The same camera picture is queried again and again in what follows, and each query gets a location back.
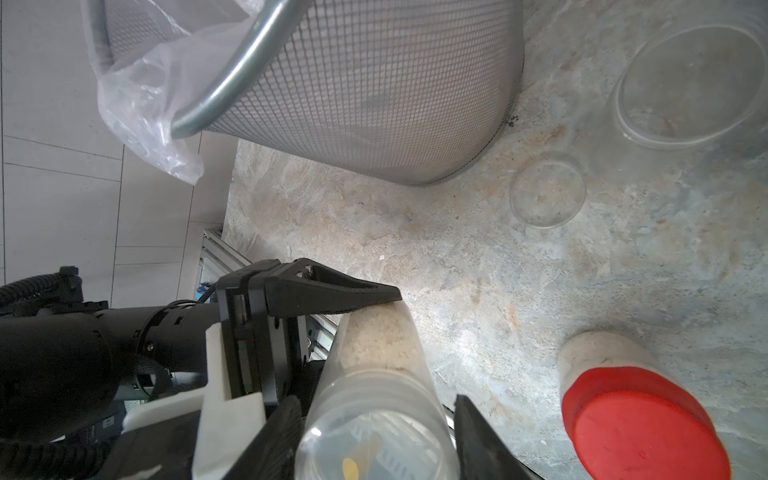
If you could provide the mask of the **clear jar lid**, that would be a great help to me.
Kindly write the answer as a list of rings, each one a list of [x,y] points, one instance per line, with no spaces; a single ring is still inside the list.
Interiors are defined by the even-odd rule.
[[[510,188],[515,217],[538,229],[559,227],[572,220],[586,200],[587,190],[577,159],[546,151],[521,170]]]

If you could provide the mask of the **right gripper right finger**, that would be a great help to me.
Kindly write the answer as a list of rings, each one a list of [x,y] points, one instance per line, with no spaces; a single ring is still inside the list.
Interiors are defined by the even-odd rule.
[[[530,480],[540,476],[506,447],[471,399],[458,395],[454,432],[462,480]]]

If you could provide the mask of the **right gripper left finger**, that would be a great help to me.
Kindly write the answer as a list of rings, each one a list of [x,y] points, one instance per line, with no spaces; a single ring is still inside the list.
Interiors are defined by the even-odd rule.
[[[224,480],[289,480],[303,432],[302,405],[288,396],[247,446]]]

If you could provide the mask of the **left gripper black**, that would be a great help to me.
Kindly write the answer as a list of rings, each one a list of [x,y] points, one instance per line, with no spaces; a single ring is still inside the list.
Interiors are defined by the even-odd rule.
[[[344,314],[402,300],[396,286],[354,278],[308,258],[279,265],[263,285],[273,317]],[[224,319],[221,312],[220,317],[234,396],[260,393],[265,411],[272,414],[294,395],[306,414],[318,383],[318,362],[304,351],[308,342],[294,334],[296,345],[290,347],[286,320],[271,323],[263,316],[247,323]]]

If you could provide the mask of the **clear rice jar with lid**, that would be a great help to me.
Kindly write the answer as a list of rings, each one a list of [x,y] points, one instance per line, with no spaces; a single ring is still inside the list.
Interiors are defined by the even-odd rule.
[[[609,105],[627,140],[682,150],[726,135],[766,97],[766,17],[721,10],[650,39],[617,81]]]

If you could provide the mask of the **grey mesh waste bin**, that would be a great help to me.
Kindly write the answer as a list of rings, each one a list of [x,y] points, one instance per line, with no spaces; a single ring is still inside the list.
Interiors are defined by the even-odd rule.
[[[403,185],[472,164],[524,66],[519,1],[261,1],[227,63],[178,111],[202,131]]]

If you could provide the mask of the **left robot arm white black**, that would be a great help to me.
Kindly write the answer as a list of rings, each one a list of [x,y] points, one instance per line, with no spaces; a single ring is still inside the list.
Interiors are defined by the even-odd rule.
[[[290,479],[324,364],[312,318],[400,299],[262,260],[197,300],[112,309],[73,266],[1,289],[5,479]]]

